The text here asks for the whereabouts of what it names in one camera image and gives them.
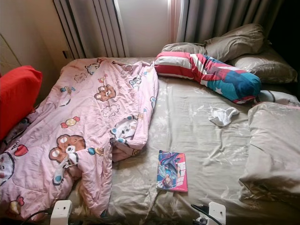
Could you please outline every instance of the pink blanket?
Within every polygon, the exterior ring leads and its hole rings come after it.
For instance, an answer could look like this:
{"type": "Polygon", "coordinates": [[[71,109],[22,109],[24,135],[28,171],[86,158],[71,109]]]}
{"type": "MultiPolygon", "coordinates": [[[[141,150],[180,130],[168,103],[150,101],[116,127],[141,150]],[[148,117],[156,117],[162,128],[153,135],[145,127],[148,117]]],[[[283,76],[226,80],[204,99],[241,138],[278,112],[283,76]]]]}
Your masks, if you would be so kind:
{"type": "Polygon", "coordinates": [[[40,107],[1,146],[2,213],[25,219],[65,199],[82,177],[80,193],[100,217],[110,198],[112,161],[138,154],[146,144],[157,91],[153,65],[70,62],[40,107]]]}

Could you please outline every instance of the pillow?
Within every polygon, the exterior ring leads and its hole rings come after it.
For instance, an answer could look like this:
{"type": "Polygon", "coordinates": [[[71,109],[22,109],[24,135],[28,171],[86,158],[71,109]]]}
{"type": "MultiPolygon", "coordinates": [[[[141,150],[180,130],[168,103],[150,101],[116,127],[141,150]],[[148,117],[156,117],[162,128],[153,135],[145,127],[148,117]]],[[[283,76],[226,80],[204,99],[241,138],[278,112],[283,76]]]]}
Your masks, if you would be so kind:
{"type": "Polygon", "coordinates": [[[0,78],[0,140],[33,109],[42,73],[31,66],[18,67],[0,78]]]}
{"type": "Polygon", "coordinates": [[[222,62],[243,54],[258,54],[264,43],[263,28],[259,24],[247,24],[205,43],[207,55],[222,62]]]}
{"type": "Polygon", "coordinates": [[[300,102],[296,96],[271,90],[261,90],[258,96],[254,99],[255,104],[259,102],[276,102],[282,105],[300,107],[300,102]]]}
{"type": "Polygon", "coordinates": [[[248,112],[250,146],[240,199],[300,209],[300,108],[261,103],[248,112]]]}
{"type": "Polygon", "coordinates": [[[183,52],[183,53],[194,53],[194,54],[204,54],[207,55],[204,45],[197,43],[174,43],[163,47],[162,52],[183,52]]]}
{"type": "Polygon", "coordinates": [[[257,55],[242,55],[230,64],[258,76],[262,83],[297,82],[297,72],[269,45],[257,55]]]}
{"type": "Polygon", "coordinates": [[[261,89],[257,76],[207,55],[162,52],[154,67],[158,75],[195,80],[238,104],[255,98],[261,89]]]}

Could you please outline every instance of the bed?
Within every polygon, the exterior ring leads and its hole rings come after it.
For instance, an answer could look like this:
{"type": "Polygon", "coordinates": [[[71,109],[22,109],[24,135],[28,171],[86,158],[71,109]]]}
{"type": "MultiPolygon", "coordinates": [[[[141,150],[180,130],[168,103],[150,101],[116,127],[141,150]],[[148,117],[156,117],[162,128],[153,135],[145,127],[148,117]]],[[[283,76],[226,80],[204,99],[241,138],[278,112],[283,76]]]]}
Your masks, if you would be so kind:
{"type": "MultiPolygon", "coordinates": [[[[114,60],[134,63],[154,58],[114,60]]],[[[286,92],[279,85],[266,87],[286,92]]],[[[73,203],[71,220],[87,224],[191,224],[199,214],[190,204],[214,201],[226,206],[227,224],[296,223],[297,210],[286,203],[239,200],[251,107],[251,103],[237,105],[193,81],[160,77],[148,142],[139,155],[113,164],[112,194],[105,215],[101,219],[91,215],[78,193],[78,181],[68,197],[73,203]],[[208,120],[212,106],[235,107],[240,113],[230,125],[220,128],[208,120]],[[159,150],[186,154],[187,193],[156,190],[159,150]]]]}

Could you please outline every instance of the comic book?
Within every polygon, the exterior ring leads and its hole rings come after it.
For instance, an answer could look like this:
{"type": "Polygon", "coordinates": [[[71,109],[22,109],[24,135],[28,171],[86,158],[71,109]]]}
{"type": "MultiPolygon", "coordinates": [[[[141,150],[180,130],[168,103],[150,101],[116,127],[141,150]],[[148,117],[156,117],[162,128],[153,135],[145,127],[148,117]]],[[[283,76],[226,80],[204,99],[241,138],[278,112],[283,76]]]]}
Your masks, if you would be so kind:
{"type": "Polygon", "coordinates": [[[183,153],[159,151],[156,188],[188,191],[186,157],[183,153]]]}

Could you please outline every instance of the gray curtain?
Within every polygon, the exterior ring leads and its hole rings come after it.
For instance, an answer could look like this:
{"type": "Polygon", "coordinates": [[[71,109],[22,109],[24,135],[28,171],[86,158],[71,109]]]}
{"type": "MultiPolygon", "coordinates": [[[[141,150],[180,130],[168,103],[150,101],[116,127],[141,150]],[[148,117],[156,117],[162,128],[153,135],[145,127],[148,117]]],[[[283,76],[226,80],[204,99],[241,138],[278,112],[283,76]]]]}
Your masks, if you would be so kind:
{"type": "Polygon", "coordinates": [[[201,43],[248,23],[268,36],[283,0],[181,0],[176,42],[201,43]]]}
{"type": "Polygon", "coordinates": [[[113,0],[54,0],[54,4],[74,59],[129,56],[113,0]]]}

